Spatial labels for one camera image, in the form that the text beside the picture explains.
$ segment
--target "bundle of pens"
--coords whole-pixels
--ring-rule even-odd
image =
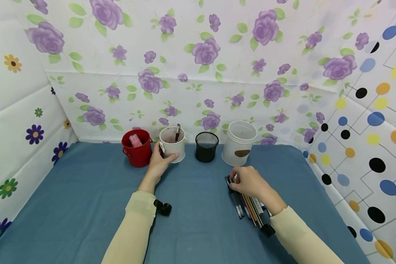
[[[236,183],[236,177],[237,176],[231,178],[230,176],[227,176],[225,177],[225,181],[228,185],[229,192],[232,195],[233,201],[235,203],[236,212],[239,216],[239,219],[245,217],[245,215],[243,214],[243,212],[245,211],[248,219],[252,220],[254,226],[258,225],[260,230],[267,237],[272,236],[273,234],[275,234],[275,230],[271,227],[270,224],[264,223],[261,219],[262,216],[264,216],[264,210],[267,211],[268,216],[271,216],[271,213],[267,210],[267,208],[257,198],[248,197],[229,188],[230,183]]]

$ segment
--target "green flower print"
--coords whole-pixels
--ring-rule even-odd
[[[3,185],[0,186],[0,196],[2,199],[6,197],[11,197],[12,192],[16,191],[18,182],[15,181],[15,178],[10,180],[6,180]]]

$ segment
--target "black dot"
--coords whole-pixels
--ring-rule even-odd
[[[327,125],[326,123],[324,123],[323,125],[321,125],[321,131],[327,131],[329,128],[329,125]]]
[[[356,231],[351,226],[348,226],[348,229],[351,231],[351,234],[354,236],[354,238],[356,238]]]
[[[377,207],[368,208],[368,216],[376,223],[381,224],[385,222],[385,216],[383,212]]]
[[[365,89],[365,88],[359,88],[357,91],[356,91],[356,98],[358,98],[358,99],[361,99],[361,98],[364,98],[365,97],[365,95],[367,95],[367,89]]]
[[[348,139],[351,136],[351,133],[349,132],[349,130],[343,130],[342,133],[340,133],[340,136],[343,139]]]
[[[331,184],[331,178],[328,174],[323,174],[323,176],[321,176],[321,180],[323,181],[323,183],[325,185],[330,185]]]
[[[370,159],[370,168],[374,172],[381,173],[385,171],[385,164],[384,161],[380,158],[372,158]]]
[[[378,50],[378,48],[380,47],[380,43],[377,41],[377,43],[375,44],[375,46],[374,46],[374,48],[373,48],[373,50],[371,50],[371,52],[370,53],[374,53],[374,52],[376,52],[377,50]]]

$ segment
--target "white cup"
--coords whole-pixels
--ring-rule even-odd
[[[179,153],[179,157],[171,163],[181,162],[185,157],[185,131],[180,129],[178,141],[175,142],[176,130],[176,126],[169,126],[160,132],[160,141],[163,144],[165,150],[163,154],[164,158],[167,158],[173,153]]]
[[[243,166],[257,137],[257,129],[248,122],[234,121],[230,123],[224,144],[222,158],[230,166]]]

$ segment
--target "blue dot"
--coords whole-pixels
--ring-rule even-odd
[[[373,240],[373,234],[371,234],[371,232],[369,230],[366,230],[365,228],[361,228],[359,234],[365,241],[371,242]]]
[[[327,150],[326,144],[324,142],[320,142],[318,144],[318,151],[320,151],[321,153],[324,153],[324,152],[326,152],[326,150]]]
[[[371,113],[367,118],[367,122],[369,125],[379,126],[384,122],[384,115],[380,112]]]
[[[349,186],[349,178],[348,176],[344,175],[344,174],[339,174],[337,176],[337,181],[340,183],[340,185],[342,186]]]
[[[396,36],[396,26],[386,28],[382,35],[385,40],[392,39],[394,36]]]
[[[339,125],[344,126],[348,124],[348,119],[346,117],[340,117],[339,118]]]
[[[374,67],[375,67],[375,59],[368,58],[365,59],[365,61],[361,64],[361,67],[359,67],[359,69],[362,72],[369,72],[370,70],[374,69]]]
[[[380,189],[387,195],[396,195],[396,184],[393,181],[382,180],[380,183]]]

